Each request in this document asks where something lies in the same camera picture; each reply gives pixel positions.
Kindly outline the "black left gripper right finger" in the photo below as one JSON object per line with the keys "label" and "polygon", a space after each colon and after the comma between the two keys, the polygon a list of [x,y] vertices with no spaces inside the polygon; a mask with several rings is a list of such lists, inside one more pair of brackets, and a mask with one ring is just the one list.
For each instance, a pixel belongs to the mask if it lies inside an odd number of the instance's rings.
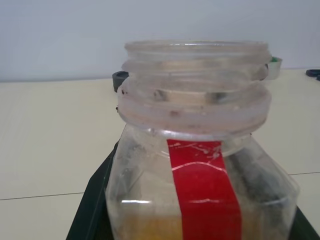
{"label": "black left gripper right finger", "polygon": [[312,227],[303,212],[297,207],[296,212],[296,239],[297,240],[320,240],[320,236]]}

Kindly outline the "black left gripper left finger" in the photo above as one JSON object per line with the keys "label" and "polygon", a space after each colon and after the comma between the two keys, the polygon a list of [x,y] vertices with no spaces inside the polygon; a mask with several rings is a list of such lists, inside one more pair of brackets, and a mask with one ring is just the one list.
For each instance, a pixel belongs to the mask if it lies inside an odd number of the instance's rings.
{"label": "black left gripper left finger", "polygon": [[114,240],[105,190],[118,143],[89,179],[65,240]]}

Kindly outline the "bottle with orange liquid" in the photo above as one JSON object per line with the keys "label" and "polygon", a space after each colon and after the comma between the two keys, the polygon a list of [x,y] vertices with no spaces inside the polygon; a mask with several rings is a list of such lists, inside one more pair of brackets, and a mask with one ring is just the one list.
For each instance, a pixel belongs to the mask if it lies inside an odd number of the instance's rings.
{"label": "bottle with orange liquid", "polygon": [[256,41],[127,43],[126,125],[105,198],[114,240],[289,240],[299,190],[252,137],[272,56]]}

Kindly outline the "small black object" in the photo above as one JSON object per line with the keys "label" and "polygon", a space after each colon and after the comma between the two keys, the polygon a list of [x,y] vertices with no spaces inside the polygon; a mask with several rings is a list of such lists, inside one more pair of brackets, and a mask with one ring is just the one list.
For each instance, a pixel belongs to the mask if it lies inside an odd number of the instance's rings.
{"label": "small black object", "polygon": [[305,74],[310,78],[315,78],[320,82],[320,69],[308,69]]}

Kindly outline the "white green tape roll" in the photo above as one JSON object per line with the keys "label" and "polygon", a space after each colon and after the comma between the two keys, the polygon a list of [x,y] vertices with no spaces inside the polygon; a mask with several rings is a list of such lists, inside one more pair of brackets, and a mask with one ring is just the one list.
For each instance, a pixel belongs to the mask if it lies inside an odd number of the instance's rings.
{"label": "white green tape roll", "polygon": [[280,75],[280,70],[283,60],[279,57],[273,56],[270,62],[266,65],[268,70],[268,75],[265,80],[275,80]]}

